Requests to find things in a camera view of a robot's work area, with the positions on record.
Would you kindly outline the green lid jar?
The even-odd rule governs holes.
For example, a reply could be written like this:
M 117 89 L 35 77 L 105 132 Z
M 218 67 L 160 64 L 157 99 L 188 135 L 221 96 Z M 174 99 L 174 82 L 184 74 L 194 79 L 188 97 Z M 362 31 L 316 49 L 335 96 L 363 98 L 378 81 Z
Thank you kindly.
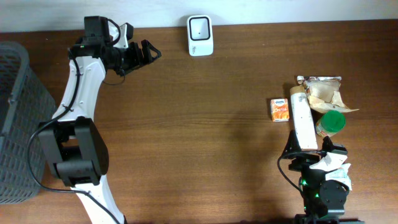
M 316 123 L 315 132 L 321 137 L 332 137 L 346 125 L 346 118 L 338 111 L 328 111 Z

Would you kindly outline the white cream tube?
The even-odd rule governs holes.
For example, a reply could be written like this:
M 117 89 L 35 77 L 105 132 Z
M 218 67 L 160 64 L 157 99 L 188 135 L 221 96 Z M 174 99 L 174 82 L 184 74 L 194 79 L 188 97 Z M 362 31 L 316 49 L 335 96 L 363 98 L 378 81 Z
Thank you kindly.
M 290 89 L 290 101 L 299 146 L 302 149 L 318 149 L 312 113 L 302 85 Z

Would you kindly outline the small orange packet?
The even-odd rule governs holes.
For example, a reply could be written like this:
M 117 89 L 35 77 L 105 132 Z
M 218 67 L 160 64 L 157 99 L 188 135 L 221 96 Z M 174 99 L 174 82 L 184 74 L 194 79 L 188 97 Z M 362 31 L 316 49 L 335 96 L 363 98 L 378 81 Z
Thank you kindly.
M 289 102 L 286 98 L 272 99 L 271 118 L 273 122 L 286 122 L 289 121 Z

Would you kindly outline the beige snack bag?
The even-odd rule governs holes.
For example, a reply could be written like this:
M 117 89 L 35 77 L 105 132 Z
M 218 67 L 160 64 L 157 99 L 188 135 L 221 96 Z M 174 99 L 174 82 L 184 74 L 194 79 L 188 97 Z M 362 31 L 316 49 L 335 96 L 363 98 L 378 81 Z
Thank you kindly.
M 310 108 L 325 114 L 329 111 L 350 113 L 350 109 L 341 98 L 341 77 L 298 76 L 297 82 L 304 87 Z

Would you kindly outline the teal tissue pack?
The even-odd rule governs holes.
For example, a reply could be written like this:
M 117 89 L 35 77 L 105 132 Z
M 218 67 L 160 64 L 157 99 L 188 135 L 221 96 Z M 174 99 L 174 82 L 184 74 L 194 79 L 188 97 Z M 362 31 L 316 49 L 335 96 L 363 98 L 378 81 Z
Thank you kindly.
M 352 182 L 348 175 L 349 168 L 351 167 L 350 163 L 342 164 L 340 168 L 329 172 L 325 175 L 325 180 L 335 180 L 345 186 L 349 190 L 352 190 Z

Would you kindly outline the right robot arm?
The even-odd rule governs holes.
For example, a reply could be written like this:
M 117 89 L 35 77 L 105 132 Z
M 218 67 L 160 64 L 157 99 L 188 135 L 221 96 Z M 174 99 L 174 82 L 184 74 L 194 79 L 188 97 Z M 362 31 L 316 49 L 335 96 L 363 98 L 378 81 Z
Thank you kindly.
M 294 223 L 362 223 L 359 219 L 342 219 L 345 203 L 352 190 L 347 163 L 348 151 L 340 144 L 323 138 L 320 150 L 303 150 L 296 132 L 289 134 L 287 144 L 277 160 L 279 172 L 303 198 L 303 214 L 296 214 Z M 283 172 L 280 161 L 290 160 L 289 170 L 299 172 L 297 184 Z

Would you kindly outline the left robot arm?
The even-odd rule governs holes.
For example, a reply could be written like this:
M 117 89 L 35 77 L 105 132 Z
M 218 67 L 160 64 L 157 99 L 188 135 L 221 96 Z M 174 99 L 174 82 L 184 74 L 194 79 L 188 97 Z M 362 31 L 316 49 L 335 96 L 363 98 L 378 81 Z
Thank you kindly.
M 76 194 L 92 223 L 126 223 L 107 180 L 108 148 L 94 123 L 96 101 L 108 70 L 121 77 L 161 57 L 148 40 L 133 42 L 134 28 L 103 16 L 84 18 L 85 34 L 68 50 L 70 73 L 52 119 L 38 138 L 51 174 Z

